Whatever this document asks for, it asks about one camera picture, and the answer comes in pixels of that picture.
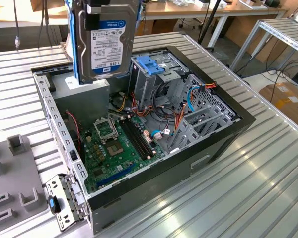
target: expansion slot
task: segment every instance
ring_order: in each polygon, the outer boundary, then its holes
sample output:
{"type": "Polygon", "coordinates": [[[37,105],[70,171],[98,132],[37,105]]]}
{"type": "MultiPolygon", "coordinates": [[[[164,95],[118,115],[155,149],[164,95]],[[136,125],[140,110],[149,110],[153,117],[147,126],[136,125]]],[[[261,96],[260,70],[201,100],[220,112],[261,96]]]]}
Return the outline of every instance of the expansion slot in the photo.
{"type": "Polygon", "coordinates": [[[115,180],[118,179],[119,177],[128,174],[128,173],[132,170],[132,168],[133,168],[134,166],[135,166],[135,164],[132,164],[132,165],[130,165],[128,168],[125,168],[124,170],[121,170],[121,171],[119,171],[118,173],[116,173],[116,174],[114,174],[114,175],[112,175],[112,176],[110,176],[110,177],[108,177],[108,178],[103,179],[102,181],[100,181],[100,182],[97,183],[97,187],[106,185],[106,184],[108,184],[108,183],[110,183],[110,182],[112,182],[112,181],[115,181],[115,180]]]}
{"type": "Polygon", "coordinates": [[[139,134],[139,131],[135,125],[130,120],[120,122],[120,126],[143,160],[148,159],[148,156],[153,156],[152,150],[149,148],[145,140],[139,134]]]}

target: blue drive latch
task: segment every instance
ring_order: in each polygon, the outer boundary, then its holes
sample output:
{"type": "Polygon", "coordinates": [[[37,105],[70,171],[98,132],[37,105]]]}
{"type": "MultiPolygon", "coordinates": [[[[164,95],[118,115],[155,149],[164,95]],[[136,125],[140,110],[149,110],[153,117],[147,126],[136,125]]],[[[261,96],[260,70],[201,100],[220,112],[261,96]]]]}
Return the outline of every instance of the blue drive latch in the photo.
{"type": "Polygon", "coordinates": [[[149,56],[138,56],[137,61],[150,76],[164,73],[164,69],[160,68],[149,56]]]}

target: grey plastic holder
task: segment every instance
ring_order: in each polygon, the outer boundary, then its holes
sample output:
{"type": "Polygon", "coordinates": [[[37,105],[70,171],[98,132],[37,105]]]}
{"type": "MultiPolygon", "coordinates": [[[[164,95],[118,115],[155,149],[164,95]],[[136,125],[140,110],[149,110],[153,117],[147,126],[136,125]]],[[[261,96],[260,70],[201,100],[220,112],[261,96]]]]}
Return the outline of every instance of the grey plastic holder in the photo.
{"type": "Polygon", "coordinates": [[[0,231],[47,209],[27,137],[0,143],[0,231]]]}

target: metal roller table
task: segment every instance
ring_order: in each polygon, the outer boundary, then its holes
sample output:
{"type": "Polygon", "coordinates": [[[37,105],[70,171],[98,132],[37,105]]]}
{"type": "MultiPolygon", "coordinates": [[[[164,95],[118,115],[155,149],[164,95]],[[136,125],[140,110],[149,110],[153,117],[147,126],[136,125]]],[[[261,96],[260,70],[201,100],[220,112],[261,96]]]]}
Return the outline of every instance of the metal roller table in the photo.
{"type": "Polygon", "coordinates": [[[298,23],[295,22],[292,19],[284,18],[284,19],[268,19],[268,20],[258,20],[247,37],[245,43],[239,50],[237,56],[235,57],[232,65],[230,66],[230,69],[232,71],[235,70],[235,68],[238,66],[238,63],[240,62],[241,58],[245,54],[246,50],[248,49],[248,46],[252,43],[252,40],[254,39],[254,36],[257,34],[259,29],[265,30],[265,34],[258,43],[257,47],[252,53],[252,56],[254,57],[264,46],[264,44],[267,42],[267,39],[270,35],[275,36],[279,40],[286,43],[288,46],[292,47],[292,51],[285,57],[285,59],[282,61],[282,63],[277,66],[277,69],[282,68],[286,62],[290,59],[290,57],[293,55],[295,51],[298,51],[298,23]]]}
{"type": "MultiPolygon", "coordinates": [[[[215,162],[97,237],[298,237],[298,127],[187,35],[137,37],[134,49],[166,45],[177,46],[257,120],[215,162]]],[[[0,141],[16,133],[29,138],[42,184],[65,167],[30,68],[66,61],[61,47],[0,53],[0,141]]],[[[81,222],[61,233],[47,209],[0,232],[0,238],[18,236],[87,238],[92,232],[81,222]]]]}

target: motherboard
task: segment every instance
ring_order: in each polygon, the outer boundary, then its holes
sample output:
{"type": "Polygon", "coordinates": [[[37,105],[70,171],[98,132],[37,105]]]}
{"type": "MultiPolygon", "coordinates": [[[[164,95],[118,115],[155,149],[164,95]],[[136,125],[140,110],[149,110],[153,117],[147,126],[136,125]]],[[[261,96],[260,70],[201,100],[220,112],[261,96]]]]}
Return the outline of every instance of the motherboard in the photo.
{"type": "Polygon", "coordinates": [[[96,121],[94,127],[82,131],[80,135],[88,172],[85,180],[88,193],[164,156],[163,150],[152,138],[149,140],[144,131],[146,129],[138,117],[116,121],[111,118],[102,119],[96,121]]]}

